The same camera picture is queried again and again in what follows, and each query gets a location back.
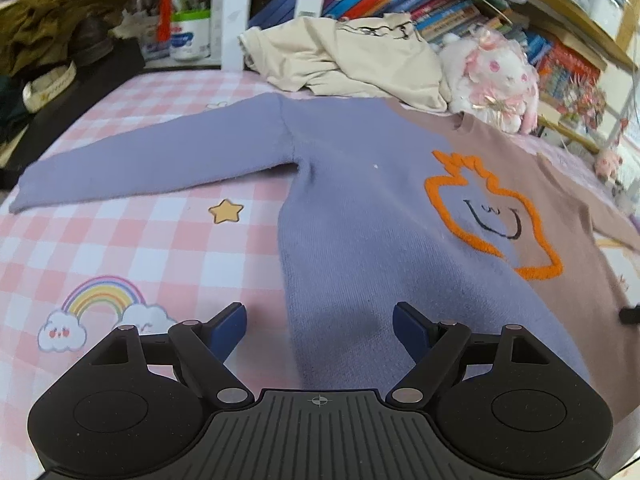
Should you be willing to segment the purple and brown sweater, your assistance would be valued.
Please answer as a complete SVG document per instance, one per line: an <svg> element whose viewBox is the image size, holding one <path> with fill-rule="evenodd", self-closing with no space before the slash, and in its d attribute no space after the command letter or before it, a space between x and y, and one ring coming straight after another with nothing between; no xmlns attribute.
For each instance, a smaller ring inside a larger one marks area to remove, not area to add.
<svg viewBox="0 0 640 480"><path fill-rule="evenodd" d="M281 165L285 303L309 389L388 390L409 361L390 329L405 301L433 320L528 328L622 419L639 404L639 336L596 235L637 247L618 211L475 117L386 99L277 93L30 165L10 209L153 195Z"/></svg>

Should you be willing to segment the pink checkered desk mat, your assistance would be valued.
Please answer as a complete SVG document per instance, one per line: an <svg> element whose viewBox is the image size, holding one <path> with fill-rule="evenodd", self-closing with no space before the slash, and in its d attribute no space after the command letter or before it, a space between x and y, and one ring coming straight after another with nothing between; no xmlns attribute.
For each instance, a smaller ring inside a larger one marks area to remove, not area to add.
<svg viewBox="0 0 640 480"><path fill-rule="evenodd" d="M71 126L44 158L129 131L277 93L245 75L145 75ZM508 136L576 181L573 162L541 141ZM292 165L153 195L1 207L1 474L35 479L42 468L27 434L32 404L114 328L163 334L239 301L247 333L231 366L253 390L306 388L297 368L278 220ZM596 235L626 304L639 299L639 244ZM639 448L638 408L615 419L600 469L614 474Z"/></svg>

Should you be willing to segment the small pink pig toy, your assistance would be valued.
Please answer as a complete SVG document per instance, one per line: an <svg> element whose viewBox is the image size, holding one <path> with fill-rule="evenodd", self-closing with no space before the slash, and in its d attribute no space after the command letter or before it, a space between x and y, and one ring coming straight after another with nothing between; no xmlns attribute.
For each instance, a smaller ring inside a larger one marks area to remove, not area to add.
<svg viewBox="0 0 640 480"><path fill-rule="evenodd" d="M593 163L593 171L596 177L603 183L615 180L617 171L623 165L623 157L610 148L601 150Z"/></svg>

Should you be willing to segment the red box of books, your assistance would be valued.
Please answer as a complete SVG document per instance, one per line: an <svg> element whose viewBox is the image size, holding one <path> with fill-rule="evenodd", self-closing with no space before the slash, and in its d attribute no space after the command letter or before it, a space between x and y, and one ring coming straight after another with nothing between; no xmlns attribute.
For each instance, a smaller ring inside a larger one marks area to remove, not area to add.
<svg viewBox="0 0 640 480"><path fill-rule="evenodd" d="M538 89L542 102L561 113L584 87L594 86L601 70L579 52L555 42L537 64Z"/></svg>

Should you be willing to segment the pink white plush bunny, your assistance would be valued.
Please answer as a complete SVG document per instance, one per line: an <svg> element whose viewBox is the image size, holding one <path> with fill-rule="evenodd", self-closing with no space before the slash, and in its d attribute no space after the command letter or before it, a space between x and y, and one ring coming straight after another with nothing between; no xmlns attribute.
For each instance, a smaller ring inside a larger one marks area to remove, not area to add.
<svg viewBox="0 0 640 480"><path fill-rule="evenodd" d="M469 113L506 134L537 127L538 73L517 41L485 26L463 37L448 32L438 57L451 113Z"/></svg>

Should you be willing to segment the cream printed garment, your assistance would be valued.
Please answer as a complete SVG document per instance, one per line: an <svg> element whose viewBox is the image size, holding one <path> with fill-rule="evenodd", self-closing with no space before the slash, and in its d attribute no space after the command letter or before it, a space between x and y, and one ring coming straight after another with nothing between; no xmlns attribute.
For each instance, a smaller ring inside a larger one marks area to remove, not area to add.
<svg viewBox="0 0 640 480"><path fill-rule="evenodd" d="M407 13L382 18L294 18L239 36L245 63L280 90L395 98L442 114L451 99L442 63Z"/></svg>

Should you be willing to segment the white green-lid jar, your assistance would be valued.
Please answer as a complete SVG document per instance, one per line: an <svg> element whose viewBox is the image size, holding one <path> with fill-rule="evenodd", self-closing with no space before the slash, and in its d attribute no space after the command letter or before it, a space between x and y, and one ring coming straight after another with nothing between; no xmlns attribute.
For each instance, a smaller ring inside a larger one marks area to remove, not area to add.
<svg viewBox="0 0 640 480"><path fill-rule="evenodd" d="M210 11L177 12L170 20L170 57L175 61L192 61L209 56Z"/></svg>

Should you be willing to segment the olive green cloth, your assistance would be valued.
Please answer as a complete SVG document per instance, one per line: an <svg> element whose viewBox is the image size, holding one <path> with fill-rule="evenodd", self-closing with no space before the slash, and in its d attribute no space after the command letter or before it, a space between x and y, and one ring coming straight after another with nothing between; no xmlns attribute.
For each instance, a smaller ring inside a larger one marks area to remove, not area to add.
<svg viewBox="0 0 640 480"><path fill-rule="evenodd" d="M120 18L128 0L15 0L1 9L1 73L14 76L29 67L66 60L80 22Z"/></svg>

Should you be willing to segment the red hanging tassel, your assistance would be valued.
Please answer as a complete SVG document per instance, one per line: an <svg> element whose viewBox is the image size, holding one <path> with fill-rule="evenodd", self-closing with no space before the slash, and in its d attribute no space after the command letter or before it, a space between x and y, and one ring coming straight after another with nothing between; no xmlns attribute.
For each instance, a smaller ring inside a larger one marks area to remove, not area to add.
<svg viewBox="0 0 640 480"><path fill-rule="evenodd" d="M158 0L158 23L156 39L163 44L170 40L171 0Z"/></svg>

